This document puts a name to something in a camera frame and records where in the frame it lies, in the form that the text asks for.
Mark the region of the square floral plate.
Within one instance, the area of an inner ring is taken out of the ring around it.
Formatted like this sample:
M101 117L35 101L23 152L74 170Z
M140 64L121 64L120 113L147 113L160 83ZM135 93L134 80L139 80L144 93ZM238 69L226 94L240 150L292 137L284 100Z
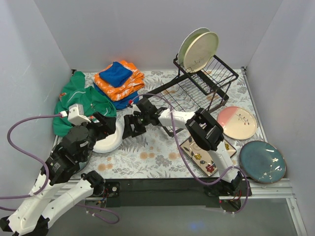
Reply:
M181 150L187 157L208 177L218 171L210 154L201 149L192 136L189 136L180 144Z

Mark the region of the white scalloped plate back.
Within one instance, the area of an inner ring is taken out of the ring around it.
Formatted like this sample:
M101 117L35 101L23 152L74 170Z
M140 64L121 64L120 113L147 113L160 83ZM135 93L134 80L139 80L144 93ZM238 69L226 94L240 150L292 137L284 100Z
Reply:
M123 141L124 125L120 120L116 120L116 131L105 139L96 142L93 151L96 153L109 153L117 149Z

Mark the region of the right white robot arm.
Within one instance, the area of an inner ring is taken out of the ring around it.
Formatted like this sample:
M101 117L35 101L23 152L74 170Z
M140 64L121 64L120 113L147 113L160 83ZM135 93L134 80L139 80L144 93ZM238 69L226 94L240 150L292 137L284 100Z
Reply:
M196 144L210 155L220 175L212 182L205 182L191 171L194 179L219 194L232 196L241 193L249 196L250 184L247 177L241 168L233 165L225 147L223 128L208 111L200 108L195 112L181 112L172 105L168 108L157 108L145 97L140 98L137 103L130 100L128 107L132 109L132 113L124 116L124 139L144 134L149 124L170 126L173 130L185 129Z

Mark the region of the white scalloped plate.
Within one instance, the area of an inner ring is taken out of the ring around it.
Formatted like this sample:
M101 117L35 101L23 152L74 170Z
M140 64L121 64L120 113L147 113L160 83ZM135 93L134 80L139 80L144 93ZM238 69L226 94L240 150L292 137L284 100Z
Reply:
M190 44L200 35L209 32L208 28L198 28L191 32L185 40L182 42L179 52L178 52L178 64L183 65L185 53L190 46Z
M117 149L123 141L124 125L120 120L116 120L116 131L105 139L96 142L93 151L96 153L109 153Z

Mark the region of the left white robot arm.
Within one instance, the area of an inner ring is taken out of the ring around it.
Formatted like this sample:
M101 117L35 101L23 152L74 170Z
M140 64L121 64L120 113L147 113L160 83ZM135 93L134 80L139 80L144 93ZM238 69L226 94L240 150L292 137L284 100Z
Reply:
M4 232L15 236L45 236L54 222L69 209L91 195L103 195L105 180L96 171L82 174L78 184L53 200L54 195L80 170L80 163L87 162L96 142L116 131L116 118L99 112L93 116L97 123L86 116L72 118L72 128L58 143L46 161L23 202L12 214L0 220Z

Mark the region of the cream and green round plate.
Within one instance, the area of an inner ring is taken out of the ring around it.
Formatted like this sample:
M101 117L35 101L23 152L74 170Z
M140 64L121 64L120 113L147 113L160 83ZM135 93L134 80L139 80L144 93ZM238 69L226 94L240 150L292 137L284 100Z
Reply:
M216 54L219 37L214 32L205 32L194 39L184 55L183 67L189 73L203 69Z

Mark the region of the white scalloped plate front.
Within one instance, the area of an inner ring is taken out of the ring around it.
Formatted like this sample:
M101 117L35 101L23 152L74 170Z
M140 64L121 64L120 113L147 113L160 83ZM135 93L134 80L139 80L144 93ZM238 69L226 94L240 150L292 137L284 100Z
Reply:
M190 46L190 44L200 35L209 32L208 28L198 28L191 32L185 40L182 42L179 52L178 52L178 64L183 65L185 53Z

